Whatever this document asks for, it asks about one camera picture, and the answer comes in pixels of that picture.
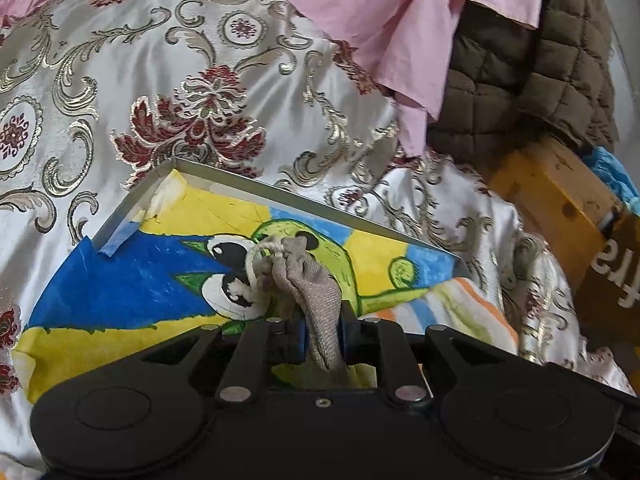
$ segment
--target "floral brocade fabric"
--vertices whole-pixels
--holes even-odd
[[[0,305],[0,454],[39,460],[29,367],[9,354],[20,327],[79,241],[172,156],[458,254],[524,358],[628,388],[609,354],[587,354],[544,241],[473,170],[407,158],[393,99],[352,53],[285,0],[51,0],[2,30],[0,271],[21,312]]]

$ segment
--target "brown quilted blanket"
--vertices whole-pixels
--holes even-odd
[[[603,0],[543,0],[538,30],[467,4],[428,143],[478,164],[544,132],[576,152],[611,149],[610,35]]]

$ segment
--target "orange stripe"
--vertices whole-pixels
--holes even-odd
[[[498,308],[493,303],[489,303],[487,300],[485,300],[485,298],[480,296],[476,292],[475,288],[473,288],[471,286],[471,284],[465,278],[456,278],[455,281],[458,282],[462,286],[462,288],[465,289],[465,291],[466,291],[466,293],[468,295],[470,295],[474,300],[476,300],[478,303],[480,303],[482,306],[484,306],[485,309],[487,309],[489,311],[489,313],[492,316],[494,316],[495,319],[497,319],[498,322],[501,323],[501,325],[503,325],[508,330],[508,332],[511,334],[511,337],[513,337],[513,341],[516,343],[516,346],[517,346],[518,345],[518,334],[513,329],[513,327],[507,322],[506,318],[498,310]]]
[[[386,308],[385,310],[379,310],[376,312],[376,316],[380,319],[387,319],[389,321],[396,320],[396,313],[390,308]]]

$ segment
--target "brown quilted fabric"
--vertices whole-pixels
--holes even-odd
[[[429,144],[479,164],[545,132],[577,152],[611,149],[610,35],[603,0],[543,0],[538,30],[467,4]]]

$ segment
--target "light blue fabric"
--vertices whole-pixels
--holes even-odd
[[[598,146],[582,161],[626,204],[632,213],[640,216],[638,188],[631,181],[625,167],[612,153]]]

